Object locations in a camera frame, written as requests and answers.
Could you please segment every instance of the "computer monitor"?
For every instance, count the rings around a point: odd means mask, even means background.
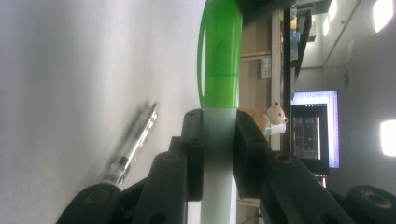
[[[291,100],[292,151],[317,173],[339,167],[337,95],[337,91],[295,92]]]

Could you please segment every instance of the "ceiling light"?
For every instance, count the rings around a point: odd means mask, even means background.
[[[396,156],[396,119],[381,123],[382,152],[387,156]]]
[[[326,36],[329,33],[329,17],[326,17],[323,22],[323,35]]]
[[[332,20],[334,20],[335,14],[337,14],[337,1],[332,0],[332,3],[330,4],[330,7],[329,7],[330,22],[332,22]]]
[[[378,33],[393,17],[392,0],[378,0],[373,6],[375,32]]]

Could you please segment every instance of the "green tube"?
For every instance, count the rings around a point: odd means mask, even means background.
[[[205,95],[201,59],[205,31]],[[198,47],[198,88],[201,107],[231,108],[238,103],[242,15],[234,0],[207,0]]]

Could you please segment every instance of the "green plastic tube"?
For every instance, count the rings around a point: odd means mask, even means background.
[[[205,95],[202,51],[205,33]],[[198,43],[198,90],[201,107],[230,108],[238,104],[242,15],[234,0],[206,1]]]

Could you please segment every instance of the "monitor screen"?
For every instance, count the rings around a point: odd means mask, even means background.
[[[309,160],[326,158],[329,167],[339,167],[337,100],[337,91],[294,93],[291,116],[293,152],[297,157]]]

